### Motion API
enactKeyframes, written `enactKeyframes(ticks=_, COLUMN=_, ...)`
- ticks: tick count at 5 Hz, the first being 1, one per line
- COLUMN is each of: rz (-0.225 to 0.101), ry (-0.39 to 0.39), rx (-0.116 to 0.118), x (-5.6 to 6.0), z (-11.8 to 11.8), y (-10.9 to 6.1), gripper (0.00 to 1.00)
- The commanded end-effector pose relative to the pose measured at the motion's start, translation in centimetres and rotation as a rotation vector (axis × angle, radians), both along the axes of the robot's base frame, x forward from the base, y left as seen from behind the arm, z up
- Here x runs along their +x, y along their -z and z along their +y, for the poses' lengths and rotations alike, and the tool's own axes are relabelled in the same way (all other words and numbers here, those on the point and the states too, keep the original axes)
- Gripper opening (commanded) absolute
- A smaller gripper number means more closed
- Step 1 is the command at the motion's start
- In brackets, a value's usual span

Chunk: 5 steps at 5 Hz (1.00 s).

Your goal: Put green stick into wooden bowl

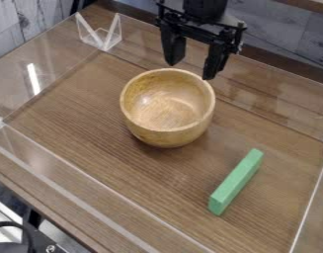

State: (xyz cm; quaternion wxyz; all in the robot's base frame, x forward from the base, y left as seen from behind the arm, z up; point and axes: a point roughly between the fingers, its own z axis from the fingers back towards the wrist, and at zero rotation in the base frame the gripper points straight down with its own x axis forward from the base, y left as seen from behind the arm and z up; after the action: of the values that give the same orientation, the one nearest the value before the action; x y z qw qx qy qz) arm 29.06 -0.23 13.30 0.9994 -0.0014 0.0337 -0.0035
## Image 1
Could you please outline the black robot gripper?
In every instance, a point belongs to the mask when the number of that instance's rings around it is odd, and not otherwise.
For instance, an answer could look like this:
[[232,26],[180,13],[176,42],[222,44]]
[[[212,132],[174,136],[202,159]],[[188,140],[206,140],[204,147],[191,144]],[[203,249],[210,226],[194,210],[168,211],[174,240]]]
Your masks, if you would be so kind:
[[230,52],[242,49],[246,22],[227,12],[228,0],[156,0],[164,61],[175,66],[184,58],[186,38],[210,44],[203,80],[223,70]]

